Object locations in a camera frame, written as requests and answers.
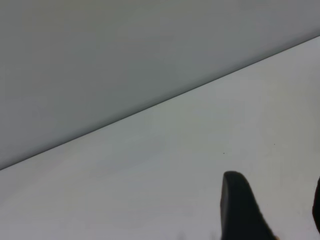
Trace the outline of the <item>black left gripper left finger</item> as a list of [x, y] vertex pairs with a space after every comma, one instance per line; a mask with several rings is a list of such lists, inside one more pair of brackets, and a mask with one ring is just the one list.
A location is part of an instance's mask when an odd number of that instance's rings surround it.
[[223, 174], [220, 222], [222, 240], [275, 240], [249, 182], [237, 171]]

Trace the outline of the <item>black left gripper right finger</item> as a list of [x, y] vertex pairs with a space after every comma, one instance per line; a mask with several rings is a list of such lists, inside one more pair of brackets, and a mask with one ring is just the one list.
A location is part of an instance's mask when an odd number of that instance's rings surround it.
[[317, 181], [317, 186], [314, 193], [312, 216], [315, 226], [320, 228], [320, 178]]

